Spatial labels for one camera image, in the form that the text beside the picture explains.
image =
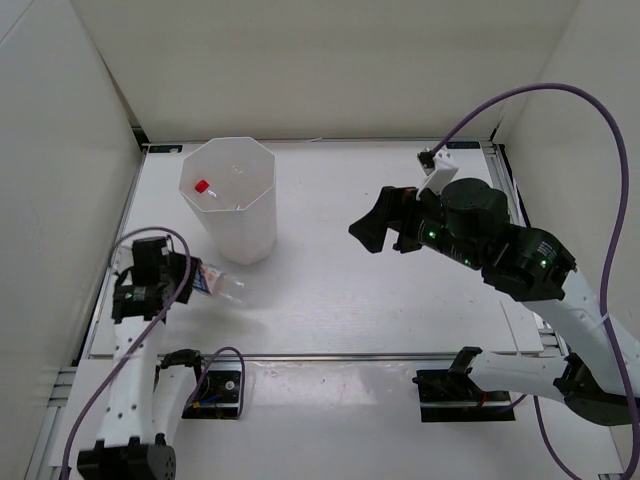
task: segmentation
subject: white table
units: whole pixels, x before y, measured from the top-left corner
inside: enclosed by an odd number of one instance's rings
[[[221,308],[194,294],[174,306],[163,349],[245,354],[453,353],[465,345],[498,352],[542,350],[533,315],[482,283],[478,272],[422,249],[369,254],[348,226],[367,213],[384,185],[419,185],[416,153],[427,142],[269,143],[276,155],[278,243],[269,258],[241,267],[221,259],[178,192],[181,153],[148,154],[124,231],[163,225],[194,255],[237,274],[253,290],[245,309]],[[481,149],[454,150],[459,177],[491,183]],[[94,357],[111,355],[111,286],[99,305]]]
[[[80,363],[50,464],[81,407],[111,368]],[[177,480],[566,480],[547,453],[533,402],[504,423],[420,423],[412,362],[248,362],[239,421],[181,420]],[[92,448],[102,395],[74,443]],[[621,471],[608,428],[542,401],[551,441],[581,478]],[[74,480],[80,476],[74,470]]]

